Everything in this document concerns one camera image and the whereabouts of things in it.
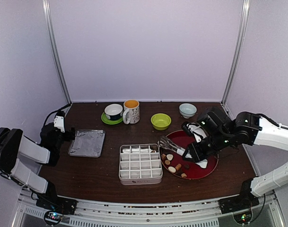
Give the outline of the white metal tongs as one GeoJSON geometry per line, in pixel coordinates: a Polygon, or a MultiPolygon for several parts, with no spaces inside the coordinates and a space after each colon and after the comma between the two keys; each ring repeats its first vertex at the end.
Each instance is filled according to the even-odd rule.
{"type": "MultiPolygon", "coordinates": [[[[204,138],[206,138],[206,133],[204,132],[203,128],[197,124],[197,123],[189,123],[184,122],[181,126],[182,131],[185,132],[188,136],[193,136],[195,139],[195,142],[201,142],[204,138]]],[[[165,136],[161,136],[158,145],[167,150],[171,150],[178,155],[180,155],[184,160],[191,161],[193,163],[196,163],[201,168],[205,169],[208,165],[208,160],[204,159],[202,161],[197,161],[195,159],[195,155],[192,154],[192,150],[190,148],[182,148],[181,146],[175,144],[171,139],[165,136]]]]}

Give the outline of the silver divided tin box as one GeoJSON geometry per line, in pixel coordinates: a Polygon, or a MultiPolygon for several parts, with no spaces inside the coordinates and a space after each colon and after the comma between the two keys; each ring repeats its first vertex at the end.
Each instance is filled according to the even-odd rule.
{"type": "Polygon", "coordinates": [[[122,145],[119,155],[119,179],[122,185],[158,184],[163,170],[157,144],[122,145]]]}

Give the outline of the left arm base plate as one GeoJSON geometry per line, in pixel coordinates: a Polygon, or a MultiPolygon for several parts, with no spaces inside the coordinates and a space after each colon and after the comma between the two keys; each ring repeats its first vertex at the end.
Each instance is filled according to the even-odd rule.
{"type": "Polygon", "coordinates": [[[68,199],[64,197],[56,197],[55,200],[37,195],[38,199],[36,201],[36,206],[44,208],[46,210],[55,211],[63,215],[73,215],[77,207],[77,200],[68,199]]]}

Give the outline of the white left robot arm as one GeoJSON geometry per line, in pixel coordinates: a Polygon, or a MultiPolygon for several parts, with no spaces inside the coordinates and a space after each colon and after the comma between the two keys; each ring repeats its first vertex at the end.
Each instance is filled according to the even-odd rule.
{"type": "Polygon", "coordinates": [[[60,198],[55,195],[55,186],[32,171],[19,158],[26,157],[46,166],[57,164],[62,144],[75,139],[75,129],[65,129],[64,111],[58,110],[55,114],[53,122],[43,125],[40,143],[25,136],[21,129],[0,127],[0,174],[43,194],[42,201],[51,210],[61,205],[60,198]]]}

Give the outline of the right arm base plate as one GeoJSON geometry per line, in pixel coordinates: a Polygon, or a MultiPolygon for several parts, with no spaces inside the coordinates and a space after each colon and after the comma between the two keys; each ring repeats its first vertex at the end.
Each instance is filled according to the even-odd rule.
{"type": "Polygon", "coordinates": [[[253,195],[237,195],[219,200],[222,214],[250,209],[259,205],[259,199],[253,195]]]}

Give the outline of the bunny print tin lid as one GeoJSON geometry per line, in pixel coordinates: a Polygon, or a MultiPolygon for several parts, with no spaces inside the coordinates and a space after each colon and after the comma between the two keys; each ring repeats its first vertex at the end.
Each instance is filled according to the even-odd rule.
{"type": "Polygon", "coordinates": [[[104,130],[77,130],[68,155],[72,157],[101,156],[106,132],[104,130]]]}

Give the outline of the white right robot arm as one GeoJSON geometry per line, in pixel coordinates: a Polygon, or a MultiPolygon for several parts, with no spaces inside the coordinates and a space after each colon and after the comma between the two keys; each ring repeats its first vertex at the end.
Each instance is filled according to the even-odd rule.
{"type": "Polygon", "coordinates": [[[262,113],[240,112],[231,119],[221,109],[211,107],[196,122],[184,122],[181,128],[196,139],[186,146],[182,158],[203,168],[207,167],[207,158],[227,147],[253,147],[254,151],[264,151],[270,158],[278,152],[274,167],[242,183],[240,195],[235,198],[238,208],[246,208],[253,197],[288,185],[288,126],[262,113]]]}

